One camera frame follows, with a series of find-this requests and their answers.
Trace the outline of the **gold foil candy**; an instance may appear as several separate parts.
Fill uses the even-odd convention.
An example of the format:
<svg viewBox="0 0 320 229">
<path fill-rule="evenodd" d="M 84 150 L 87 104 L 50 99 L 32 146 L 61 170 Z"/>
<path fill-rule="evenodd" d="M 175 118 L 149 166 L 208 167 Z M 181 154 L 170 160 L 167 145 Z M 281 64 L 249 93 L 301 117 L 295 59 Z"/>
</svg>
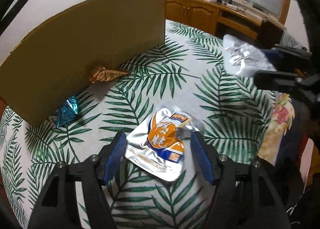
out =
<svg viewBox="0 0 320 229">
<path fill-rule="evenodd" d="M 89 80 L 91 83 L 111 82 L 128 74 L 129 72 L 127 71 L 107 69 L 103 66 L 99 66 L 91 72 Z"/>
</svg>

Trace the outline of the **palm leaf bed cover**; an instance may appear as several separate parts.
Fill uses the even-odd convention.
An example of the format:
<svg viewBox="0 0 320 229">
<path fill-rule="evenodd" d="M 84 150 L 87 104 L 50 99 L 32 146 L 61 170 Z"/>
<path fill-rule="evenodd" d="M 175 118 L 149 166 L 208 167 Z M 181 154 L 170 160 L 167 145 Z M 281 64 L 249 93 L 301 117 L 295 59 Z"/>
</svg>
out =
<svg viewBox="0 0 320 229">
<path fill-rule="evenodd" d="M 26 228 L 49 173 L 59 161 L 84 161 L 130 133 L 160 104 L 198 118 L 204 139 L 233 161 L 250 163 L 263 142 L 274 108 L 273 92 L 248 77 L 225 72 L 222 40 L 196 28 L 166 22 L 165 43 L 123 64 L 129 74 L 92 85 L 77 95 L 79 116 L 57 128 L 55 115 L 33 128 L 11 108 L 1 118 L 1 173 L 18 223 Z M 190 149 L 177 181 L 164 182 L 123 159 L 104 187 L 119 228 L 201 228 L 213 188 Z"/>
</svg>

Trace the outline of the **wooden sideboard cabinet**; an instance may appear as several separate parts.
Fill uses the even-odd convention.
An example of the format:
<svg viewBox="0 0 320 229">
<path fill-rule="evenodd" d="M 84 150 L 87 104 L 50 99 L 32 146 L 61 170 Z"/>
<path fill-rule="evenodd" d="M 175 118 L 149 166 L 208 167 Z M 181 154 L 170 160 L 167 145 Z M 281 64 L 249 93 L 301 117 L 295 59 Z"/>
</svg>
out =
<svg viewBox="0 0 320 229">
<path fill-rule="evenodd" d="M 204 0 L 165 0 L 165 17 L 219 38 L 231 34 L 250 42 L 264 41 L 270 34 L 274 44 L 286 30 L 283 24 L 269 17 L 259 19 L 239 9 Z"/>
</svg>

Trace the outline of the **blue foil candy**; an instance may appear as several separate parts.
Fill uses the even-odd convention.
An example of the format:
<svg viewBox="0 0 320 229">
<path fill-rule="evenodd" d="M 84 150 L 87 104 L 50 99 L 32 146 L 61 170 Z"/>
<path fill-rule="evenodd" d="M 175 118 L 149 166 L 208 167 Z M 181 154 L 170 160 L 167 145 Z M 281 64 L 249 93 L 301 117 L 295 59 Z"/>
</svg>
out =
<svg viewBox="0 0 320 229">
<path fill-rule="evenodd" d="M 78 103 L 76 96 L 69 97 L 59 108 L 56 118 L 56 128 L 59 128 L 68 122 L 74 120 L 78 115 Z"/>
</svg>

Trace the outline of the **orange white snack packet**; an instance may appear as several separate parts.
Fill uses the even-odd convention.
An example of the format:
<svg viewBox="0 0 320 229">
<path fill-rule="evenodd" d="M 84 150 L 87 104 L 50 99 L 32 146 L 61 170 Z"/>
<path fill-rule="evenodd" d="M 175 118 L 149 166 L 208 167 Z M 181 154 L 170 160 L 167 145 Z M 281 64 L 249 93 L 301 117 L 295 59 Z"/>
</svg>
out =
<svg viewBox="0 0 320 229">
<path fill-rule="evenodd" d="M 204 134 L 203 123 L 176 105 L 161 103 L 129 135 L 125 157 L 166 182 L 182 174 L 184 152 L 193 132 Z"/>
</svg>

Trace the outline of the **floral quilt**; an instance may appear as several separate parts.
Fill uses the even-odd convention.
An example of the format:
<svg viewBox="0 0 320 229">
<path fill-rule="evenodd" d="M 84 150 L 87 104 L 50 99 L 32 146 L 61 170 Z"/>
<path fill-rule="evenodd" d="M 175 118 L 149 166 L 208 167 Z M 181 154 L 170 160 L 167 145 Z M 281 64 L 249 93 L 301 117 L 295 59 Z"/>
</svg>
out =
<svg viewBox="0 0 320 229">
<path fill-rule="evenodd" d="M 271 120 L 258 152 L 261 159 L 276 165 L 281 140 L 290 130 L 294 118 L 295 110 L 289 94 L 277 93 Z"/>
</svg>

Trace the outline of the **chicken foot snack packet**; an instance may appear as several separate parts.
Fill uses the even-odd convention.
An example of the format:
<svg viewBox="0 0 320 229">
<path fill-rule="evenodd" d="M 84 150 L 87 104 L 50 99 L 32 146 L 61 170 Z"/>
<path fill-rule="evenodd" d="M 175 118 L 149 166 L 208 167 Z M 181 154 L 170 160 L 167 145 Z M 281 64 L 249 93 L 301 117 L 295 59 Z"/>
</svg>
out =
<svg viewBox="0 0 320 229">
<path fill-rule="evenodd" d="M 253 77 L 257 71 L 276 71 L 260 49 L 229 34 L 223 37 L 222 55 L 230 75 Z"/>
</svg>

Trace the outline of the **brown cardboard box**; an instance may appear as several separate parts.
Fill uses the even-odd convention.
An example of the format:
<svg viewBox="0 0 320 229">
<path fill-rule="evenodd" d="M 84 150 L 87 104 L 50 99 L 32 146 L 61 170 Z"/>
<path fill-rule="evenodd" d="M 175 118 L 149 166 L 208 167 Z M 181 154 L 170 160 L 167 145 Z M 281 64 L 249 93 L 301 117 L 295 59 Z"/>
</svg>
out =
<svg viewBox="0 0 320 229">
<path fill-rule="evenodd" d="M 95 68 L 115 69 L 164 43 L 165 0 L 87 0 L 33 29 L 1 64 L 1 99 L 39 126 Z"/>
</svg>

